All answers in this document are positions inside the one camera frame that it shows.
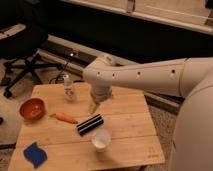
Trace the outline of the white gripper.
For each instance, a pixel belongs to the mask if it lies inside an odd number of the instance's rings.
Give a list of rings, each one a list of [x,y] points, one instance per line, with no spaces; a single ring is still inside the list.
[[[94,114],[98,107],[100,106],[99,103],[107,100],[112,95],[112,89],[110,86],[91,86],[91,97],[94,100],[89,102],[88,112],[90,114]]]

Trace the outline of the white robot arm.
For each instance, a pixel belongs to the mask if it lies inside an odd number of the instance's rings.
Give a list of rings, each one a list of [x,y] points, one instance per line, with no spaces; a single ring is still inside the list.
[[[117,67],[99,56],[83,70],[91,96],[102,102],[113,86],[182,97],[168,171],[213,171],[213,57]]]

